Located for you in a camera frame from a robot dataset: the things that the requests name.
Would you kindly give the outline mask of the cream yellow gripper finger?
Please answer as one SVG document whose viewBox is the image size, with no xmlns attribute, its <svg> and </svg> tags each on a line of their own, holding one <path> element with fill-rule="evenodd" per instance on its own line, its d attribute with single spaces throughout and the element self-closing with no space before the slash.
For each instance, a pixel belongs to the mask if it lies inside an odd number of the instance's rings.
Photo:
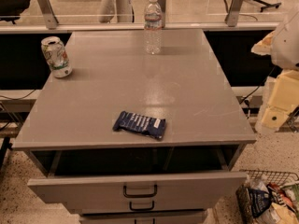
<svg viewBox="0 0 299 224">
<path fill-rule="evenodd" d="M 284 70 L 275 79 L 261 124 L 269 129 L 279 129 L 298 106 L 299 72 Z"/>
</svg>

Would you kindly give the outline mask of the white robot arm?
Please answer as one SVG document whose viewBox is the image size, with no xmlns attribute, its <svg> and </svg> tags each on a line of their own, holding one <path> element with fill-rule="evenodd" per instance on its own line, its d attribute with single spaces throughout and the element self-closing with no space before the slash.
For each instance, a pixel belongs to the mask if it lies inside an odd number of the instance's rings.
<svg viewBox="0 0 299 224">
<path fill-rule="evenodd" d="M 271 60 L 282 72 L 276 78 L 261 124 L 276 130 L 299 106 L 299 5 L 289 11 L 274 31 Z"/>
</svg>

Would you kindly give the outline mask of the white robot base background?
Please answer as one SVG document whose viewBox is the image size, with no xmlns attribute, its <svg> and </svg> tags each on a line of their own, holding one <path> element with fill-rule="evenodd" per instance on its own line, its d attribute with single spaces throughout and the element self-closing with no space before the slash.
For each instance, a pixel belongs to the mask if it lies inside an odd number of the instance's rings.
<svg viewBox="0 0 299 224">
<path fill-rule="evenodd" d="M 99 21 L 108 23 L 117 16 L 117 22 L 133 22 L 134 10 L 132 0 L 101 0 Z"/>
</svg>

